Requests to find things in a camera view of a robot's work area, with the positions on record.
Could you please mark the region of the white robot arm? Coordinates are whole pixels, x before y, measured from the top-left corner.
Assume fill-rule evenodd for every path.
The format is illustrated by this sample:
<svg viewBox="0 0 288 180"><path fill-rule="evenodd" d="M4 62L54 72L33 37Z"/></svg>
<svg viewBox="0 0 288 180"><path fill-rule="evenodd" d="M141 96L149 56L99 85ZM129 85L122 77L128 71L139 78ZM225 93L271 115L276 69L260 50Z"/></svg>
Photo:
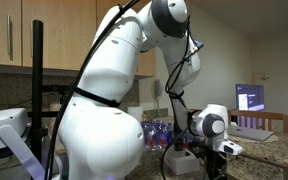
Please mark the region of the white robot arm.
<svg viewBox="0 0 288 180"><path fill-rule="evenodd" d="M119 104L133 84L138 55L155 47L170 72L166 92L173 111L187 120L180 130L195 125L196 134L213 143L208 150L215 155L229 144L225 107L210 104L195 115L181 100L184 87L199 74L202 47L190 35L185 1L151 0L136 12L131 7L138 1L108 10L60 109L54 131L68 154L68 180L124 180L136 167L144 132Z"/></svg>

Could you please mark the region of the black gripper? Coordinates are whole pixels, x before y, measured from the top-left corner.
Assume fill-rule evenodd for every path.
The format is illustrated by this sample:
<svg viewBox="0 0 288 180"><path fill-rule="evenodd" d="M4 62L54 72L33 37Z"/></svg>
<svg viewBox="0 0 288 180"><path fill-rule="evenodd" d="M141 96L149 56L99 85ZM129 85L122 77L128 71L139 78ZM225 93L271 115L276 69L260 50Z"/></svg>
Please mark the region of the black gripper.
<svg viewBox="0 0 288 180"><path fill-rule="evenodd" d="M211 150L202 142L190 142L189 150L196 158L201 158L205 164L205 174L209 180L227 180L226 155Z"/></svg>

